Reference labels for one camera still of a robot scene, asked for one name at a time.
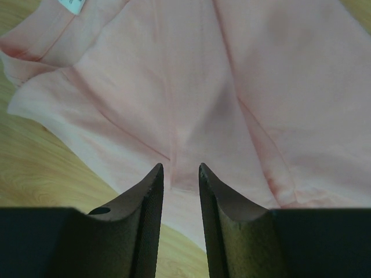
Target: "wood grain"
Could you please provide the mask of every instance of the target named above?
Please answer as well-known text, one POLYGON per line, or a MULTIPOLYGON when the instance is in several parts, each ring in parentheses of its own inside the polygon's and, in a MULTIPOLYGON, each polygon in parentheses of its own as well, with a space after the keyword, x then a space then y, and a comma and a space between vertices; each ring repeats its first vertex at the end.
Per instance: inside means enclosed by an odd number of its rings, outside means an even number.
MULTIPOLYGON (((371 33, 371 0, 342 0, 371 33)), ((0 35, 34 11, 39 0, 0 0, 0 35)), ((41 125, 6 114, 14 87, 0 73, 0 206, 72 206, 83 212, 116 197, 41 125)), ((157 277, 208 277, 206 254, 167 226, 161 228, 157 277)))

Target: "clothing tag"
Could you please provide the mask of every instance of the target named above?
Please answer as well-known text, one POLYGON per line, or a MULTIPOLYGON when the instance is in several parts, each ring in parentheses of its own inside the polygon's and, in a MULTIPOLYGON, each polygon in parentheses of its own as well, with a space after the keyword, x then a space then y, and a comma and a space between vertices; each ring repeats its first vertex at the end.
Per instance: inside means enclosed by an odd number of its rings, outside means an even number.
POLYGON ((75 15, 79 15, 85 0, 58 0, 67 10, 75 15))

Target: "pink shirt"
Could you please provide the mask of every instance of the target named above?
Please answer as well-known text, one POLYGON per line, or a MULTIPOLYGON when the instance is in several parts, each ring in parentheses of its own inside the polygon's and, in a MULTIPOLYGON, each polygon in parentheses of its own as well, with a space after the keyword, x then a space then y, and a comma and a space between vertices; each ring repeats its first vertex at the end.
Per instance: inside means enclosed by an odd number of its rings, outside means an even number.
POLYGON ((0 48, 9 113, 119 193, 163 163, 202 248, 201 162, 264 207, 371 206, 371 40, 337 0, 43 0, 0 48))

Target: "hole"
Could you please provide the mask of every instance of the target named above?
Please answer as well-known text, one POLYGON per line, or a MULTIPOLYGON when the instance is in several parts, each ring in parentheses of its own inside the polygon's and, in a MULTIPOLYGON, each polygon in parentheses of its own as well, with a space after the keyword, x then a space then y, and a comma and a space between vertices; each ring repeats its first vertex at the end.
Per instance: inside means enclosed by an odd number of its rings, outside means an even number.
POLYGON ((97 214, 105 214, 111 211, 108 207, 97 207, 96 209, 92 210, 89 214, 90 215, 97 215, 97 214))

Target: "white label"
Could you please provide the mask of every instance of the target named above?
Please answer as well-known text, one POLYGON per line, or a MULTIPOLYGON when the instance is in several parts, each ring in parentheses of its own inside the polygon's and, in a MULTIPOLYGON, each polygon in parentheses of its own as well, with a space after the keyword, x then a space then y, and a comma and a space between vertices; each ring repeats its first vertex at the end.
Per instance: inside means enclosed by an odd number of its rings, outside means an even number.
POLYGON ((79 15, 85 0, 58 0, 67 10, 75 15, 79 15))

